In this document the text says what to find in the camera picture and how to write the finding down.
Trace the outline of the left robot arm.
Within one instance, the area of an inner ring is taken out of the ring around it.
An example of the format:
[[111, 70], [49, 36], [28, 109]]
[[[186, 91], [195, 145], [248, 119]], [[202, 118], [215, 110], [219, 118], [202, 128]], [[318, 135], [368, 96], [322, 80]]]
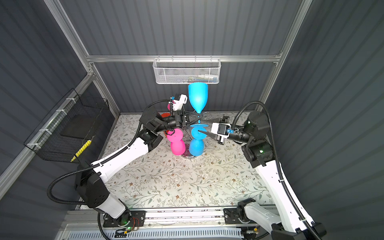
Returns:
[[[184, 105], [187, 100], [185, 95], [181, 95], [179, 100], [166, 100], [170, 105], [168, 117], [162, 117], [154, 104], [147, 106], [139, 119], [134, 137], [127, 145], [91, 163], [87, 168], [72, 171], [53, 180], [47, 189], [48, 198], [59, 204], [86, 205], [100, 214], [107, 214], [117, 220], [121, 227], [130, 224], [133, 216], [129, 208], [111, 194], [105, 184], [126, 165], [155, 149], [163, 139], [162, 132], [174, 133], [176, 128], [186, 125], [188, 117], [185, 114]], [[82, 198], [81, 202], [61, 200], [53, 195], [54, 186], [70, 176], [76, 176], [75, 187]]]

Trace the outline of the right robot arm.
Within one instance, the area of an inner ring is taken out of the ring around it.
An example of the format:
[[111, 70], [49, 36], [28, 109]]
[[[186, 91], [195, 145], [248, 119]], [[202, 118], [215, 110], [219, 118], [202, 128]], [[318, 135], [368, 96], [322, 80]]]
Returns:
[[210, 132], [201, 133], [212, 139], [224, 138], [242, 144], [246, 160], [264, 181], [278, 210], [275, 215], [254, 199], [238, 202], [236, 217], [242, 223], [255, 222], [274, 240], [320, 240], [327, 231], [302, 206], [279, 161], [275, 140], [265, 141], [273, 134], [271, 117], [261, 101], [245, 104], [235, 115], [233, 123], [213, 123]]

